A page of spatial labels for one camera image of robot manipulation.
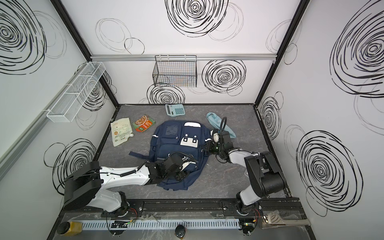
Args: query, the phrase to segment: white mesh basket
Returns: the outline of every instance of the white mesh basket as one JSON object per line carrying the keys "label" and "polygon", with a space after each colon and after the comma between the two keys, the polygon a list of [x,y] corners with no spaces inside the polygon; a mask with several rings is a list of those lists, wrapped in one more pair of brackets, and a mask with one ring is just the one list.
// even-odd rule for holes
{"label": "white mesh basket", "polygon": [[72,122],[105,71],[102,62],[88,62],[47,113],[53,122]]}

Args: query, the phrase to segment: backpack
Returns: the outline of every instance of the backpack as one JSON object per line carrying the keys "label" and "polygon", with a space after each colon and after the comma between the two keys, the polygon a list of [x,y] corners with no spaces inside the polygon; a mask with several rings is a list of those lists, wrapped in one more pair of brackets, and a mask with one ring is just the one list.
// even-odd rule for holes
{"label": "backpack", "polygon": [[210,130],[203,124],[193,121],[170,120],[159,125],[153,133],[149,157],[132,152],[129,154],[147,159],[150,162],[163,160],[168,157],[168,154],[176,151],[191,154],[198,163],[189,164],[184,169],[189,173],[186,178],[179,182],[174,177],[170,177],[158,184],[165,190],[187,190],[199,177],[207,163],[208,152],[204,150],[204,145],[209,140],[211,140]]}

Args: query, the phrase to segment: black wire basket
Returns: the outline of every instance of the black wire basket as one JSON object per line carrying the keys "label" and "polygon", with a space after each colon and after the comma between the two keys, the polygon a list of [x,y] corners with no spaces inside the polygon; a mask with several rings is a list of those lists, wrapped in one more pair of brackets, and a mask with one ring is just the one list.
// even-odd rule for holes
{"label": "black wire basket", "polygon": [[157,55],[152,77],[155,86],[168,83],[178,87],[197,86],[196,55]]}

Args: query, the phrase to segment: calculator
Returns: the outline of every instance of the calculator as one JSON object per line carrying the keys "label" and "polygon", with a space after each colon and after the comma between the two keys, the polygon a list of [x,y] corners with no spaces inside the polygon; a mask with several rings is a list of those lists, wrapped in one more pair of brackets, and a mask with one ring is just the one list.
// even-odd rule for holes
{"label": "calculator", "polygon": [[166,104],[166,111],[167,111],[167,115],[171,117],[185,115],[183,104],[174,104],[174,105]]}

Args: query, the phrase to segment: food packet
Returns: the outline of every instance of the food packet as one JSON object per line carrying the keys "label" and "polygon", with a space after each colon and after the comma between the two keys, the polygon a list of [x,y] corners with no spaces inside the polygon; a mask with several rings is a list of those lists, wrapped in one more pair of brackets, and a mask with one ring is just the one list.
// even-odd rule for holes
{"label": "food packet", "polygon": [[132,133],[129,118],[121,118],[111,122],[111,133],[114,147],[128,141],[129,135]]}
{"label": "food packet", "polygon": [[144,115],[139,120],[133,123],[133,127],[136,129],[137,132],[144,132],[155,123],[155,120],[150,118],[148,115]]}

